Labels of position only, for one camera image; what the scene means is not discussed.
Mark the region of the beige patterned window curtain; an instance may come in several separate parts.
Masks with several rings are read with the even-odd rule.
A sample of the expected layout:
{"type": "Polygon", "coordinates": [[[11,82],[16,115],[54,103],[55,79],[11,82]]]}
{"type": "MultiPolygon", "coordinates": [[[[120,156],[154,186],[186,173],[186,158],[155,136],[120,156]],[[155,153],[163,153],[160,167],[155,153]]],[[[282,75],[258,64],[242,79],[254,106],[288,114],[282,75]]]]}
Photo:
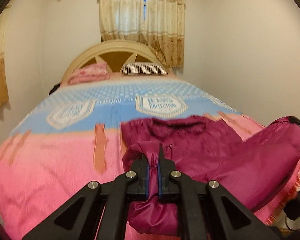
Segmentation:
{"type": "Polygon", "coordinates": [[[103,41],[150,48],[166,67],[184,66],[185,0],[97,0],[103,41]]]}

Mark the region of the pink and blue bedspread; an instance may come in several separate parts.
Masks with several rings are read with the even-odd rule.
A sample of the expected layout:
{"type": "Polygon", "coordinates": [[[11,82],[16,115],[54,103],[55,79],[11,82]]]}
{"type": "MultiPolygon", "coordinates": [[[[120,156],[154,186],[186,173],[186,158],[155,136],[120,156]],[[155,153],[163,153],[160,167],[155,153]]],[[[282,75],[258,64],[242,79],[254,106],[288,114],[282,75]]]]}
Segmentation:
{"type": "Polygon", "coordinates": [[[138,118],[221,120],[243,140],[262,130],[253,119],[200,88],[169,77],[121,77],[59,88],[0,146],[0,215],[21,239],[92,180],[123,172],[120,125],[138,118]]]}

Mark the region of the striped pillow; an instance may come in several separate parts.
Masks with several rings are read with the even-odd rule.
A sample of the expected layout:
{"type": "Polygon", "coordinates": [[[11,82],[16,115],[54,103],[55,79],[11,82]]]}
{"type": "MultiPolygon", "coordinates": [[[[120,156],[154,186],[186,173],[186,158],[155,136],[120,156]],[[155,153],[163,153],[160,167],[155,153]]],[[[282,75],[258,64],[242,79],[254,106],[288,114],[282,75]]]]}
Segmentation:
{"type": "Polygon", "coordinates": [[[122,75],[167,75],[167,70],[157,63],[133,62],[123,64],[122,75]]]}

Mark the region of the magenta quilted puffer jacket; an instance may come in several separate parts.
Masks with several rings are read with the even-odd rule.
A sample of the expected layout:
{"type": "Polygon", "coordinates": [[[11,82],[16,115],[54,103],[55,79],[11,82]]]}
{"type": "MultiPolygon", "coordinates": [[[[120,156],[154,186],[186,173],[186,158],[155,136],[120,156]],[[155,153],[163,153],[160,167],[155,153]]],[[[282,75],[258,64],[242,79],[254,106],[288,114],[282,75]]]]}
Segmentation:
{"type": "Polygon", "coordinates": [[[121,124],[121,134],[126,146],[122,159],[125,170],[145,156],[151,171],[156,172],[162,151],[179,171],[201,182],[211,180],[221,164],[233,156],[232,148],[243,141],[225,121],[199,115],[135,119],[121,124]]]}

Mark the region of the magenta drawstring storage bag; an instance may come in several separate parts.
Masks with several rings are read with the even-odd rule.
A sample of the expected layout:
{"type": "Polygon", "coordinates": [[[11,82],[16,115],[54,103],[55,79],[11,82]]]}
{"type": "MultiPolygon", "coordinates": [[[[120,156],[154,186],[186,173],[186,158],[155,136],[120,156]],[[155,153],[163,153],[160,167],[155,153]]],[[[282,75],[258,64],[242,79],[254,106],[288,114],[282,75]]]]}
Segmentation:
{"type": "MultiPolygon", "coordinates": [[[[300,127],[287,118],[278,119],[231,152],[233,156],[211,180],[220,182],[265,223],[267,205],[288,183],[300,160],[300,127]]],[[[176,236],[177,207],[159,202],[157,175],[150,168],[149,198],[130,205],[128,222],[138,233],[176,236]]]]}

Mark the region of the cream arched wooden headboard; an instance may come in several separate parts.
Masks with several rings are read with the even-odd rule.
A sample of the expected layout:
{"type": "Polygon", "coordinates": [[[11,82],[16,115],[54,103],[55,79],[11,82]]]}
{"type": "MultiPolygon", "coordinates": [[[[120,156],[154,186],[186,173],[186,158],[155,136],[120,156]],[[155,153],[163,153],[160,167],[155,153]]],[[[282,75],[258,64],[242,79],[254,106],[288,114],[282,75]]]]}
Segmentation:
{"type": "Polygon", "coordinates": [[[66,84],[71,74],[93,63],[106,62],[110,72],[119,72],[125,63],[153,62],[164,65],[150,48],[129,40],[110,40],[98,43],[76,57],[65,71],[61,83],[66,84]]]}

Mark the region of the folded pink floral blanket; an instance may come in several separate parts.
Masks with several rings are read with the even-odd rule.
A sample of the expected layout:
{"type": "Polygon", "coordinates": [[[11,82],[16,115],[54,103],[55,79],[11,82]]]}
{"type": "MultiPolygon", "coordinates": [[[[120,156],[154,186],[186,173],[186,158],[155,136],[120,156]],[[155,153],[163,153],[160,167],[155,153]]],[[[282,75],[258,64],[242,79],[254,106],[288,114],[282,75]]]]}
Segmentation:
{"type": "Polygon", "coordinates": [[[75,70],[67,80],[68,85],[109,80],[110,72],[106,62],[94,63],[75,70]]]}

